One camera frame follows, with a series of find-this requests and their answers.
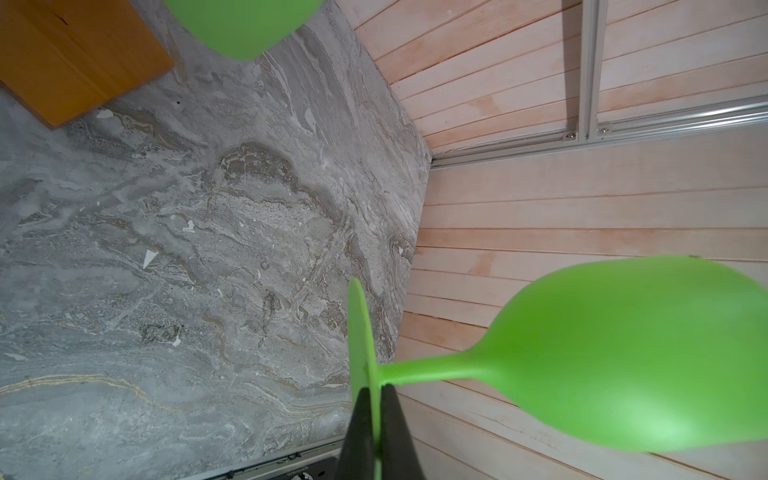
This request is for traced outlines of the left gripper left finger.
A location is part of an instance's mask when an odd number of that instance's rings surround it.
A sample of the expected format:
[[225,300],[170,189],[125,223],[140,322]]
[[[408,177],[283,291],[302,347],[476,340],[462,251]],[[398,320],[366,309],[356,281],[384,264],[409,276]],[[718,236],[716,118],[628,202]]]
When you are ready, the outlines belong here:
[[372,430],[371,396],[368,388],[358,392],[352,417],[338,460],[335,480],[373,480],[375,444]]

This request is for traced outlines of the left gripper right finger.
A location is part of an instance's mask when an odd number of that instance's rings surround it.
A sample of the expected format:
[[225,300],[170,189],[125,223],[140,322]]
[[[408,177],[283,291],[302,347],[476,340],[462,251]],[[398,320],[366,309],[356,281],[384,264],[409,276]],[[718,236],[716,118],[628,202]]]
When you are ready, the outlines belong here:
[[381,464],[383,480],[425,480],[395,387],[381,390]]

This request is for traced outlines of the green wine glass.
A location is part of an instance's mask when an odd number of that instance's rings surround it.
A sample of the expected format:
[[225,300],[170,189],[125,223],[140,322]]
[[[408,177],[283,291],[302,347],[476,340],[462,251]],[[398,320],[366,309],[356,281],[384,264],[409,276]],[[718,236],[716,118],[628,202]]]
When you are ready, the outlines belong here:
[[767,436],[767,290],[690,256],[607,260],[532,282],[483,337],[450,355],[381,365],[361,283],[347,303],[350,389],[370,390],[382,479],[381,390],[474,379],[580,440],[669,452]]
[[226,57],[248,61],[305,24],[322,0],[166,0],[195,38]]

